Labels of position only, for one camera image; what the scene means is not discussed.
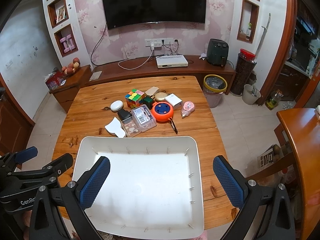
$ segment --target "tv screen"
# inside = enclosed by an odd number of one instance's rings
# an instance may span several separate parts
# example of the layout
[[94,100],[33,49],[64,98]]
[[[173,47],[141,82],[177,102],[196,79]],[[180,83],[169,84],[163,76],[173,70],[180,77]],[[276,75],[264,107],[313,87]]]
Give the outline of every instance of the tv screen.
[[157,22],[205,22],[206,0],[102,0],[108,29]]

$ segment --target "yellow trash can rim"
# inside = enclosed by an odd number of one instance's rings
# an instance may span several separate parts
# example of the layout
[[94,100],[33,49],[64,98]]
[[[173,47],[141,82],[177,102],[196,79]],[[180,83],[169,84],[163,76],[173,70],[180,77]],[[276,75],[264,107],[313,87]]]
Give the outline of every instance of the yellow trash can rim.
[[[220,78],[220,79],[223,80],[223,82],[225,83],[225,85],[226,85],[225,88],[223,88],[223,89],[215,89],[215,88],[210,87],[210,86],[205,82],[205,80],[206,80],[207,77],[218,77],[218,78]],[[203,85],[204,85],[208,90],[210,90],[210,91],[212,91],[212,92],[215,92],[215,93],[225,92],[225,91],[227,90],[227,86],[228,86],[226,80],[225,80],[223,77],[221,77],[221,76],[219,76],[219,75],[215,75],[215,74],[206,75],[206,76],[204,77],[204,79],[203,79]]]

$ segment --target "white router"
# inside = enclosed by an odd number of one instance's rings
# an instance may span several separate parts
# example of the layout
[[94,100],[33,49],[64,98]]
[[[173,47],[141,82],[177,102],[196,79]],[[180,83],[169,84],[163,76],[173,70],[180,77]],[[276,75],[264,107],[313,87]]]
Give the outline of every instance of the white router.
[[188,61],[183,55],[161,56],[156,58],[156,60],[158,68],[188,66]]

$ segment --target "white storage tray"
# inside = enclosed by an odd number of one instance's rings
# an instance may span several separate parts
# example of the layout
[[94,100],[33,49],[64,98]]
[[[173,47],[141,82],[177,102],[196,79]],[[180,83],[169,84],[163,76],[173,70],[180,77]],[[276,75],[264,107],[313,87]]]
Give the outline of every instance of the white storage tray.
[[100,156],[110,174],[91,208],[97,230],[139,239],[186,239],[204,230],[201,173],[196,141],[159,138],[85,137],[73,180]]

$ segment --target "wooden tv stand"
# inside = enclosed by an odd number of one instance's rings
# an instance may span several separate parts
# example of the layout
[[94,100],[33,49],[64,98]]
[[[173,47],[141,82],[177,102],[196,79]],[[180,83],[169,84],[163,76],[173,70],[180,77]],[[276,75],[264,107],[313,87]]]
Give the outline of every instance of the wooden tv stand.
[[[207,60],[199,59],[199,56],[185,56],[188,60],[188,67],[170,67],[158,68],[155,57],[152,61],[145,63],[143,66],[134,70],[125,70],[118,66],[118,62],[107,63],[96,67],[93,72],[102,71],[97,80],[87,82],[86,86],[98,85],[113,81],[144,78],[144,77],[158,77],[158,76],[195,76],[202,88],[203,79],[208,74],[216,74],[223,77],[227,83],[226,95],[229,93],[232,82],[235,78],[236,71],[227,63],[224,67],[214,66],[207,62]],[[147,60],[147,57],[131,59],[122,62],[121,65],[125,68],[135,68]]]

